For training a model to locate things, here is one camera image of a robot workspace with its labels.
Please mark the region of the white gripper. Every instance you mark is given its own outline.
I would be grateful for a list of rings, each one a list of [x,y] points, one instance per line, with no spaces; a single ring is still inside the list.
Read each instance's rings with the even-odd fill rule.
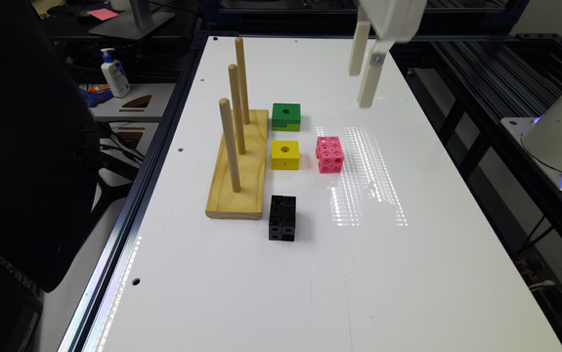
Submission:
[[[392,42],[406,43],[416,35],[427,0],[359,0],[358,4],[361,21],[357,22],[353,36],[348,65],[351,76],[361,73],[370,27],[379,39],[369,51],[358,96],[359,107],[368,109]]]

